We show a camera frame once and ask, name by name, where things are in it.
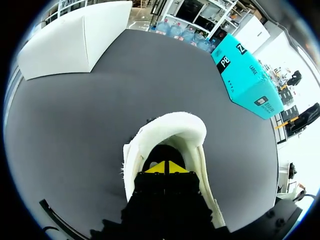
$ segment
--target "white shelf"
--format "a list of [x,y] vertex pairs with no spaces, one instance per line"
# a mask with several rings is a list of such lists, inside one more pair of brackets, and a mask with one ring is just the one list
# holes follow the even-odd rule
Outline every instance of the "white shelf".
[[217,1],[215,1],[215,0],[208,0],[208,1],[209,1],[210,3],[218,6],[219,8],[225,10],[225,11],[227,10],[225,6],[223,6],[221,3],[219,3],[219,2],[217,2]]
[[55,13],[51,14],[50,16],[48,16],[45,21],[49,20],[50,18],[52,18],[53,16],[57,15],[58,12],[56,11]]
[[63,11],[63,10],[66,10],[66,9],[68,9],[68,8],[70,8],[70,7],[72,7],[73,5],[76,5],[76,4],[85,2],[85,1],[86,1],[86,0],[78,0],[78,1],[76,1],[76,2],[73,2],[73,3],[69,4],[68,6],[65,6],[65,7],[61,8],[61,9],[60,9],[60,12]]
[[178,20],[178,21],[180,21],[180,22],[183,22],[183,23],[189,24],[189,25],[191,25],[191,26],[194,26],[195,28],[197,28],[197,29],[200,29],[200,30],[204,31],[204,32],[206,32],[207,34],[209,34],[209,33],[210,33],[210,31],[208,31],[207,29],[205,29],[205,28],[203,28],[203,27],[201,27],[201,26],[199,26],[199,25],[197,25],[197,24],[194,24],[194,23],[192,23],[192,22],[189,22],[189,21],[183,20],[183,19],[181,19],[181,18],[178,18],[178,17],[173,16],[173,15],[169,15],[169,14],[166,14],[165,16],[166,16],[166,17],[168,17],[168,18],[176,19],[176,20]]
[[236,26],[236,25],[232,22],[231,18],[229,18],[228,16],[226,17],[225,20],[226,20],[229,24],[231,24],[233,27],[238,28],[238,26]]

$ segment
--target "table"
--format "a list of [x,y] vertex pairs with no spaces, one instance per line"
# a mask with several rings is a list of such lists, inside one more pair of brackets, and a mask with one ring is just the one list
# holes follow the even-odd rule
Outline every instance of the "table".
[[46,199],[84,235],[126,206],[123,144],[146,120],[199,116],[209,183],[235,231],[272,208],[278,159],[270,120],[232,103],[209,53],[152,32],[125,30],[91,73],[23,80],[8,114],[8,164],[42,227]]

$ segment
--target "white fluffy fabric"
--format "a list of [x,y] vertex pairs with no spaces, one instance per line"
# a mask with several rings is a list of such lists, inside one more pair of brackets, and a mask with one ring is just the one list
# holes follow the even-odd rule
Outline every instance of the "white fluffy fabric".
[[127,201],[130,200],[135,189],[134,180],[137,173],[142,170],[152,149],[158,144],[170,145],[181,153],[186,170],[197,174],[199,189],[208,207],[212,210],[214,227],[225,226],[221,211],[209,186],[202,147],[206,134],[207,129],[204,122],[187,112],[165,114],[140,128],[133,140],[123,146],[123,179]]

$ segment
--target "cardboard box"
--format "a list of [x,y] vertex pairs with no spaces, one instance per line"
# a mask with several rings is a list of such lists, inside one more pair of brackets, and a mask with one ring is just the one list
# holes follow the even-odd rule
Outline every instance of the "cardboard box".
[[250,13],[253,14],[253,15],[255,15],[256,18],[259,19],[259,20],[261,20],[261,19],[263,18],[258,9],[256,9],[256,10],[251,10]]
[[282,112],[283,103],[263,67],[231,34],[211,54],[232,102],[263,119]]

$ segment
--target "metal shelf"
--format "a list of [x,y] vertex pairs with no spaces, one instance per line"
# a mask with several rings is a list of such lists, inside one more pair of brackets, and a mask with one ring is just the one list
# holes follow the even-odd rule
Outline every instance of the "metal shelf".
[[212,3],[212,4],[214,4],[214,5],[216,5],[217,7],[221,8],[221,9],[227,11],[226,7],[223,6],[221,3],[219,3],[219,2],[217,2],[217,1],[215,1],[215,0],[207,0],[207,1],[210,2],[210,3]]
[[178,17],[173,16],[173,15],[169,15],[169,14],[166,14],[165,16],[168,17],[168,18],[176,19],[176,20],[178,20],[178,21],[180,21],[180,22],[189,24],[189,25],[191,25],[191,26],[193,26],[193,27],[195,27],[195,28],[197,28],[197,29],[200,29],[200,30],[206,32],[207,34],[210,33],[210,31],[208,31],[207,29],[205,29],[205,28],[203,28],[203,27],[201,27],[201,26],[199,26],[199,25],[197,25],[197,24],[194,24],[194,23],[192,23],[192,22],[183,20],[183,19],[181,19],[181,18],[178,18]]

